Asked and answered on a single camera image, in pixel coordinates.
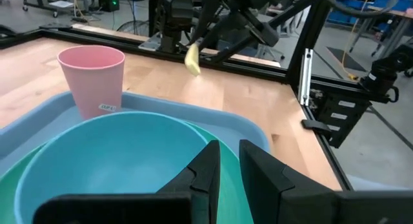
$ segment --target black metal frame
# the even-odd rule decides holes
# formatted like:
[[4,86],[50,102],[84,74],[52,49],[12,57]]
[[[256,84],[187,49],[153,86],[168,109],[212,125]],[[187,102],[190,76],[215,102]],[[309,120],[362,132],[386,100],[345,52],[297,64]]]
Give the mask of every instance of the black metal frame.
[[[323,27],[325,19],[327,18],[330,7],[324,0],[313,0],[312,7],[308,13],[307,20],[303,27],[303,31],[297,42],[296,49],[292,56],[292,62],[288,69],[262,65],[258,63],[251,63],[247,61],[240,61],[237,59],[226,59],[222,63],[209,61],[203,59],[199,60],[199,64],[203,67],[214,70],[221,70],[235,74],[242,74],[245,76],[258,77],[280,83],[290,84],[293,91],[297,93],[299,76],[301,73],[302,55],[306,48],[313,49],[318,35]],[[53,39],[60,39],[81,44],[99,44],[118,48],[124,52],[131,54],[138,54],[147,57],[155,57],[169,61],[183,62],[184,55],[169,54],[164,52],[150,52],[139,49],[142,41],[127,39],[124,37],[110,36],[96,32],[89,32],[70,28],[68,26],[56,26],[55,28],[39,28],[37,30],[19,34],[16,37],[9,37],[0,39],[0,49],[15,46],[27,41],[38,39],[40,37],[48,37]],[[344,81],[339,79],[332,79],[323,76],[312,75],[311,88],[321,91],[326,91],[330,94],[337,94],[343,97],[357,97],[365,101],[377,101],[380,103],[388,103],[389,97],[379,94],[373,94],[364,90],[359,84],[351,81]],[[302,107],[307,119],[315,119],[308,107]],[[343,190],[352,190],[343,170],[341,169],[337,159],[334,157],[327,139],[316,133],[321,148],[323,149],[334,174],[342,186]]]

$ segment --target pink cup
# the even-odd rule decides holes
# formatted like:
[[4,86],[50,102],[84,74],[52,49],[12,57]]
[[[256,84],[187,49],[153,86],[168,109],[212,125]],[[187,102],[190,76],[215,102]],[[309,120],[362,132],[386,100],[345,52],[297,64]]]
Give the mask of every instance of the pink cup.
[[124,53],[107,46],[74,46],[57,60],[84,119],[121,109]]

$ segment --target light blue tray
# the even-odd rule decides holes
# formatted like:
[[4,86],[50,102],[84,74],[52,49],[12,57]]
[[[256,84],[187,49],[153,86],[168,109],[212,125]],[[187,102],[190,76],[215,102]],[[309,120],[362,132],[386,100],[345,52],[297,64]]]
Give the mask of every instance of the light blue tray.
[[[238,156],[239,140],[248,139],[269,151],[268,140],[253,122],[227,112],[165,101],[125,92],[124,111],[156,112],[193,123],[218,137]],[[0,130],[0,175],[35,147],[82,122],[71,93],[50,98],[17,121]]]

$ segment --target yellow object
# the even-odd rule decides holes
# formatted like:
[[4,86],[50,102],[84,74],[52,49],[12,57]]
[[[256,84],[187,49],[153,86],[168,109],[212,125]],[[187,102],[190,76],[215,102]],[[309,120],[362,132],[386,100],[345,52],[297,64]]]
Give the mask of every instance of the yellow object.
[[199,68],[199,49],[196,43],[192,44],[186,53],[185,66],[194,76],[198,76],[201,73],[201,69]]
[[[361,7],[361,11],[364,10],[364,7],[366,6],[367,1],[368,1],[368,0],[365,0],[365,1],[364,1],[363,7]],[[346,57],[346,52],[347,52],[348,43],[350,42],[351,36],[352,36],[354,30],[356,29],[356,25],[357,25],[358,22],[359,22],[359,19],[357,18],[356,22],[355,22],[354,25],[353,25],[353,28],[351,29],[350,36],[349,36],[348,39],[347,39],[346,47],[344,48],[344,52],[343,52],[343,58],[341,58],[341,67],[343,68],[343,71],[346,72],[346,73],[347,73],[347,77],[348,77],[349,79],[353,80],[353,81],[357,81],[359,78],[358,78],[358,76],[355,76],[354,74],[351,74],[350,72],[347,72],[346,68],[344,67],[344,59],[345,59],[345,57]]]
[[74,0],[74,3],[73,3],[73,11],[74,11],[75,17],[76,17],[76,8],[77,8],[77,11],[79,11],[80,16],[81,16],[83,19],[86,20],[86,22],[88,23],[88,25],[90,25],[89,20],[83,15],[82,11],[80,10],[79,6],[77,5],[77,0]]

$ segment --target green bowl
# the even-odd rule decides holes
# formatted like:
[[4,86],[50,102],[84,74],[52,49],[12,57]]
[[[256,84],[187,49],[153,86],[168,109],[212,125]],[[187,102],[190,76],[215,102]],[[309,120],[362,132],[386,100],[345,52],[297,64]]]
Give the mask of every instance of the green bowl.
[[[221,183],[218,200],[218,224],[253,224],[251,212],[241,179],[237,156],[220,139],[206,130],[193,126],[207,141],[218,140],[221,147]],[[15,224],[14,195],[27,164],[45,144],[37,147],[0,177],[0,223]]]
[[221,182],[218,199],[218,224],[253,224],[241,178],[239,160],[233,151],[208,131],[192,125],[207,141],[218,140],[221,149]]
[[3,176],[0,177],[0,223],[15,224],[14,218],[14,194],[19,183],[20,177],[25,171],[26,166],[44,146],[35,148],[28,153],[24,158],[20,159],[12,168],[10,168]]

